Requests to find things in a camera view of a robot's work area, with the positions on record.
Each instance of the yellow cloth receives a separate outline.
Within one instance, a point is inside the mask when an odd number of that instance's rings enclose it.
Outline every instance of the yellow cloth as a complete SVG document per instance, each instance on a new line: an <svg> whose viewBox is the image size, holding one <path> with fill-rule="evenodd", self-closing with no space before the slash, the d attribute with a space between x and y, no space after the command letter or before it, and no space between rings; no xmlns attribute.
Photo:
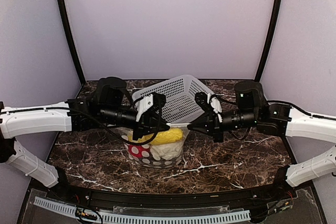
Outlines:
<svg viewBox="0 0 336 224"><path fill-rule="evenodd" d="M153 134L146 135L142 137L141 139L134 141L132 139L132 136L129 135L128 139L130 142L142 143L142 142L149 140L152 136ZM183 139L183 131L180 128L170 128L168 131L159 132L156 138L153 141L151 141L150 144L152 145L169 144L169 143L179 142L182 139Z"/></svg>

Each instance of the black pole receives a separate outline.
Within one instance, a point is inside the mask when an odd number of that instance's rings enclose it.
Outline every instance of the black pole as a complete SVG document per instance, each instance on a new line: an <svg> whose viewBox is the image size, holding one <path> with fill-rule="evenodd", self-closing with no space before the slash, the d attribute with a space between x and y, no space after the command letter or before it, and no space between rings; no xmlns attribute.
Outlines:
<svg viewBox="0 0 336 224"><path fill-rule="evenodd" d="M64 0L57 0L58 2L58 8L59 8L59 13L61 15L62 23L63 23L63 29L65 32L65 36L67 38L68 46L70 49L72 61L74 62L73 64L75 65L75 69L77 72L78 79L82 85L86 83L85 76L82 70L82 67L79 62L78 54L76 51L75 43L74 43L74 38L72 37L71 33L71 28L70 28L70 23L69 23L69 18L67 14L67 9L65 7L65 1Z"/></svg>
<svg viewBox="0 0 336 224"><path fill-rule="evenodd" d="M277 20L278 20L278 15L279 15L279 10L280 10L280 4L281 4L281 0L274 0L271 20L269 22L269 27L268 27L268 31L267 31L267 36L266 36L266 41L265 41L263 53L261 54L258 70L257 70L256 76L254 78L255 81L260 81L261 76L263 75L263 71L264 71L266 61L267 61L267 57L268 57L268 54L269 54L269 49L271 48L275 27L277 25Z"/></svg>

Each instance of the white slotted strip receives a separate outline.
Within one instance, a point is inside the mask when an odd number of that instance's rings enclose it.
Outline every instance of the white slotted strip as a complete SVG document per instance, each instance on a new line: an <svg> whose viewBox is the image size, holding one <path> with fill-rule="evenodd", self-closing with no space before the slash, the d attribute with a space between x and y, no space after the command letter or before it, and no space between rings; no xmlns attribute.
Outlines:
<svg viewBox="0 0 336 224"><path fill-rule="evenodd" d="M76 207L54 202L45 198L35 197L34 205L64 215L76 218ZM140 217L116 215L106 212L99 212L103 218L103 223L116 224L227 224L250 220L250 211L230 212L227 214L195 216L195 217Z"/></svg>

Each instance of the perforated basket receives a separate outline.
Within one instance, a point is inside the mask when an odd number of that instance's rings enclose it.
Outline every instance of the perforated basket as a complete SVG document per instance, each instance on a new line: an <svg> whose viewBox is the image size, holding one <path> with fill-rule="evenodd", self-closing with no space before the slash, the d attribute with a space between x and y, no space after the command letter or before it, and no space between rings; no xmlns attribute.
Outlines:
<svg viewBox="0 0 336 224"><path fill-rule="evenodd" d="M195 94L214 93L195 77L185 74L139 90L132 98L136 100L152 92L166 96L162 118L170 123L190 123L199 117L204 111L196 104Z"/></svg>

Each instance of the white plastic basket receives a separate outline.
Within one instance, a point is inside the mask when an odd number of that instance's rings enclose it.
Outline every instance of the white plastic basket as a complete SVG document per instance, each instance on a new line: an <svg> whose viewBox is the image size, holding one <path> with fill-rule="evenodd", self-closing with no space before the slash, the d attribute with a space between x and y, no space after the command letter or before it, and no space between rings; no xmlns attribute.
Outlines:
<svg viewBox="0 0 336 224"><path fill-rule="evenodd" d="M185 74L139 90L132 98L136 100L152 92L166 96L162 118L170 123L190 123L198 118L204 111L196 104L195 94L214 93L195 77Z"/></svg>

